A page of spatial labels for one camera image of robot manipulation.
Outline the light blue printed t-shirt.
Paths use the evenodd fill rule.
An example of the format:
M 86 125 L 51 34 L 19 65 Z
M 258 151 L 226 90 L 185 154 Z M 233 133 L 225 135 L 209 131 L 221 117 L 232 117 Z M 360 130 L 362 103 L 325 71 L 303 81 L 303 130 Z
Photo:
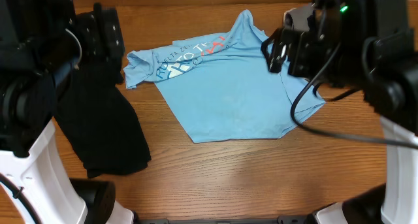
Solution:
M 195 143 L 281 138 L 325 102 L 307 93 L 291 113 L 306 81 L 286 68 L 268 71 L 261 52 L 265 39 L 244 10 L 226 33 L 128 53 L 125 83 L 134 89 L 153 82 Z

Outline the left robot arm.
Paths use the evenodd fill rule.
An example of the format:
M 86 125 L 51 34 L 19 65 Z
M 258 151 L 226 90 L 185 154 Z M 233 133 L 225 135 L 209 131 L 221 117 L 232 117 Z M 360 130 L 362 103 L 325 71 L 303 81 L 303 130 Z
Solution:
M 1 187 L 26 223 L 133 223 L 112 182 L 68 177 L 52 116 L 81 64 L 119 60 L 117 12 L 73 0 L 1 0 Z

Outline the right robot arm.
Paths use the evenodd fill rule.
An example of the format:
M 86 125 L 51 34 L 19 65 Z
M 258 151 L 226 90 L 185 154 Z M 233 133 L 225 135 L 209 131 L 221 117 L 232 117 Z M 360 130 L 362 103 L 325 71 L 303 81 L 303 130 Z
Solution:
M 312 0 L 308 29 L 281 27 L 261 45 L 270 72 L 283 66 L 308 80 L 363 92 L 380 116 L 383 138 L 310 132 L 333 138 L 384 144 L 386 182 L 362 195 L 335 202 L 280 223 L 417 222 L 417 52 L 408 23 L 407 0 Z

